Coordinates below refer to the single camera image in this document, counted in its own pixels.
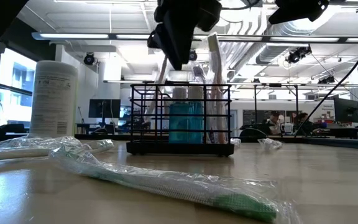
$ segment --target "person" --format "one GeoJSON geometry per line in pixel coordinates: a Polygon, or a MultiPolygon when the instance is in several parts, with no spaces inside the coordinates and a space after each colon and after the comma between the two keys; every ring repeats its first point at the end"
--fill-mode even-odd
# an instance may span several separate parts
{"type": "Polygon", "coordinates": [[[270,118],[266,121],[269,125],[270,134],[281,134],[280,122],[278,117],[280,116],[280,112],[272,111],[270,114],[270,118]]]}
{"type": "Polygon", "coordinates": [[[313,123],[308,121],[309,115],[308,113],[300,113],[295,117],[294,124],[299,128],[299,126],[303,124],[303,126],[298,130],[298,135],[312,135],[319,133],[320,129],[313,129],[313,123]]]}

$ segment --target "window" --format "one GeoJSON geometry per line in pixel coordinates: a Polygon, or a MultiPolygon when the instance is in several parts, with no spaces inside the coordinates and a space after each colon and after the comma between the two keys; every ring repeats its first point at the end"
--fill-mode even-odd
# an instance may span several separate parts
{"type": "Polygon", "coordinates": [[[30,127],[32,96],[0,89],[0,126],[24,124],[30,127]]]}
{"type": "Polygon", "coordinates": [[[5,49],[0,63],[0,126],[30,127],[32,91],[37,62],[5,49]]]}
{"type": "Polygon", "coordinates": [[[10,49],[0,54],[0,126],[30,127],[36,64],[10,49]]]}
{"type": "Polygon", "coordinates": [[[37,62],[6,49],[1,54],[0,84],[31,91],[37,62]]]}

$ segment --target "table surface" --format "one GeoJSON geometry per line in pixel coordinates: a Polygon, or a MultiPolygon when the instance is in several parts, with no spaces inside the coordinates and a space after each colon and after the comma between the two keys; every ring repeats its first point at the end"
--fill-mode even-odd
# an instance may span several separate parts
{"type": "MultiPolygon", "coordinates": [[[[284,144],[275,152],[241,144],[229,158],[132,156],[125,144],[105,162],[244,179],[277,180],[304,223],[358,224],[358,150],[284,144]]],[[[0,223],[258,223],[206,206],[81,177],[47,159],[0,161],[0,223]]]]}

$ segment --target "camera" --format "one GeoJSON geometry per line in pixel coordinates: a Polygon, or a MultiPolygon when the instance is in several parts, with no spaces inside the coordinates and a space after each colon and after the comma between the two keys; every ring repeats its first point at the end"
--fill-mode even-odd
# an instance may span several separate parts
{"type": "Polygon", "coordinates": [[[94,65],[95,59],[94,59],[94,53],[88,52],[86,53],[86,56],[84,58],[85,65],[94,65]]]}
{"type": "Polygon", "coordinates": [[[189,60],[196,61],[197,60],[197,53],[196,50],[191,49],[189,53],[189,60]]]}

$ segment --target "metal rack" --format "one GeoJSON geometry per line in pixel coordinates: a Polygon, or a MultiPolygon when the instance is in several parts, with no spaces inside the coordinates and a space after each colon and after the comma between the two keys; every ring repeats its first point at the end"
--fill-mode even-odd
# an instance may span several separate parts
{"type": "Polygon", "coordinates": [[[211,154],[218,156],[230,156],[234,153],[234,145],[230,144],[231,128],[230,128],[230,87],[231,85],[204,85],[204,84],[190,84],[190,83],[172,83],[172,84],[132,84],[132,99],[131,110],[134,111],[135,106],[140,108],[140,114],[131,114],[131,141],[127,143],[127,152],[131,154],[211,154]],[[190,87],[200,86],[203,88],[203,99],[173,99],[169,95],[161,91],[162,88],[171,87],[190,87]],[[213,88],[220,88],[223,94],[227,95],[227,98],[217,100],[209,99],[208,93],[213,88]],[[164,102],[203,102],[203,114],[172,114],[166,113],[163,109],[165,107],[164,102]],[[149,107],[149,103],[154,102],[155,109],[152,114],[147,113],[146,109],[149,107]],[[226,114],[208,114],[207,102],[223,102],[226,105],[226,114]],[[144,120],[145,117],[151,117],[155,120],[154,129],[134,129],[134,117],[140,117],[140,120],[144,120]],[[168,119],[171,116],[186,116],[186,117],[203,117],[203,129],[201,130],[189,130],[189,129],[162,129],[162,123],[164,119],[168,119]],[[207,129],[209,117],[225,118],[227,119],[227,129],[213,130],[207,129]],[[168,142],[168,134],[170,132],[188,132],[188,133],[203,133],[202,144],[174,144],[168,142]],[[207,136],[213,133],[225,133],[227,142],[225,144],[208,144],[207,136]],[[134,140],[135,135],[140,135],[139,140],[134,140]]]}

